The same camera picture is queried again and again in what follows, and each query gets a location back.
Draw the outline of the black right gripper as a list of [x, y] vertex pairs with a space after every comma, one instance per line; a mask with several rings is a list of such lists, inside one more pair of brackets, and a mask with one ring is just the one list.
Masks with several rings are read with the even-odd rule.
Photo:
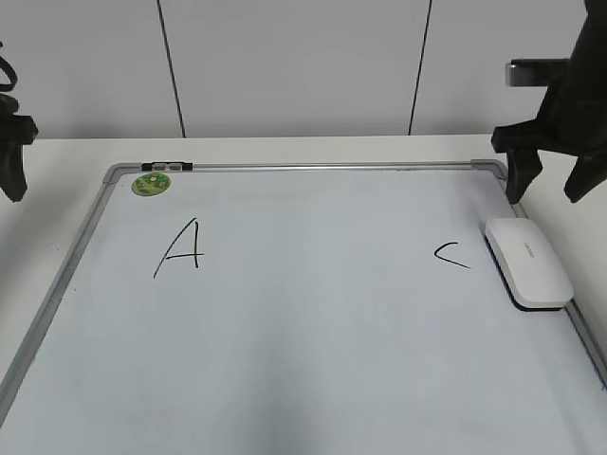
[[587, 17], [569, 64], [552, 81], [537, 116], [494, 129], [496, 153], [506, 153], [506, 197], [518, 204], [543, 171], [537, 150], [579, 157], [564, 185], [571, 203], [606, 180], [606, 3], [586, 1]]

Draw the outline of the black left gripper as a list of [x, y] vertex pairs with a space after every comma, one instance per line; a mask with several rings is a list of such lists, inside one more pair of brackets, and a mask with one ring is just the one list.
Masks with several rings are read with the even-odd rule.
[[20, 202], [28, 188], [22, 145], [32, 144], [38, 136], [34, 119], [19, 115], [18, 110], [17, 99], [1, 95], [1, 138], [11, 140], [1, 142], [1, 190], [11, 202]]

